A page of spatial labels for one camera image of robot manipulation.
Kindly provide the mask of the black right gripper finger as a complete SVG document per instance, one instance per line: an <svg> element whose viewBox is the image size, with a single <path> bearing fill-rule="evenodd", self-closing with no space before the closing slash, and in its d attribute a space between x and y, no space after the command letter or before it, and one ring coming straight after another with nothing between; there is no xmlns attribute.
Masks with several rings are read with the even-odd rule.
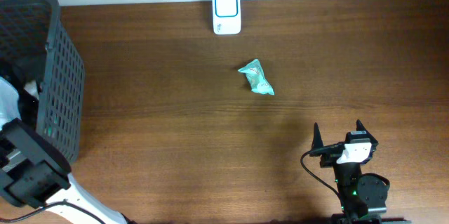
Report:
<svg viewBox="0 0 449 224"><path fill-rule="evenodd" d="M369 131L365 128L365 126L362 124L360 119L356 120L356 134L358 136L361 136L361 135L369 136L370 135Z"/></svg>
<svg viewBox="0 0 449 224"><path fill-rule="evenodd" d="M321 132L319 129L319 125L315 122L311 150L318 151L318 150L322 150L322 149L323 149L323 141L322 141L322 137L321 137Z"/></svg>

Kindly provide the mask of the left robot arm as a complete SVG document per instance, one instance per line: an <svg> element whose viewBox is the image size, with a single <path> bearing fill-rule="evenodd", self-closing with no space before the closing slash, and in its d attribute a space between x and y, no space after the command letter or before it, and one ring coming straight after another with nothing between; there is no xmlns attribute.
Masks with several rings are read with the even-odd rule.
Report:
<svg viewBox="0 0 449 224"><path fill-rule="evenodd" d="M16 223L50 211L70 223L132 223L77 183L62 154L20 119L18 100L13 85L1 79L1 197L34 211L1 222Z"/></svg>

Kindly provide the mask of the teal snack bag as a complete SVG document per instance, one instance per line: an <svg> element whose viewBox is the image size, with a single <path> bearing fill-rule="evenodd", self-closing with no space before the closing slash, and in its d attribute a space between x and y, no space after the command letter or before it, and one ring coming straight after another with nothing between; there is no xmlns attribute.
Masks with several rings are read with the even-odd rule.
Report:
<svg viewBox="0 0 449 224"><path fill-rule="evenodd" d="M274 89L264 76L264 70L258 59L254 59L246 66L238 69L238 72L245 74L253 93L275 95Z"/></svg>

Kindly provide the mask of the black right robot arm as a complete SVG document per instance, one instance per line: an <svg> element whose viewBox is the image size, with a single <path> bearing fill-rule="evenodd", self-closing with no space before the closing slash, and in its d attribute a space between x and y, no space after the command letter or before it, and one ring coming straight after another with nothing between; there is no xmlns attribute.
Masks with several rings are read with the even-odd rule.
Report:
<svg viewBox="0 0 449 224"><path fill-rule="evenodd" d="M387 211L386 200L390 182L375 173L363 173L361 167L372 158L378 141L361 121L346 134L343 142L324 145L318 124L309 156L320 158L321 168L332 168L341 213L331 216L331 223L381 223Z"/></svg>

